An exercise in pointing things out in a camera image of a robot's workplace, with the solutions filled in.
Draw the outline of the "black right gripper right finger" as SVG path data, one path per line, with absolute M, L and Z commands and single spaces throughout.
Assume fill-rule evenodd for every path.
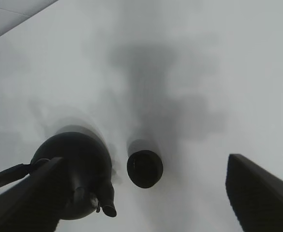
M 283 232 L 283 180 L 241 154 L 228 157 L 225 188 L 245 232 Z

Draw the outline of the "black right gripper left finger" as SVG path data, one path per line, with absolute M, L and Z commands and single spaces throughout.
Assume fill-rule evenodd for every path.
M 0 172 L 0 232 L 53 232 L 63 209 L 63 158 Z

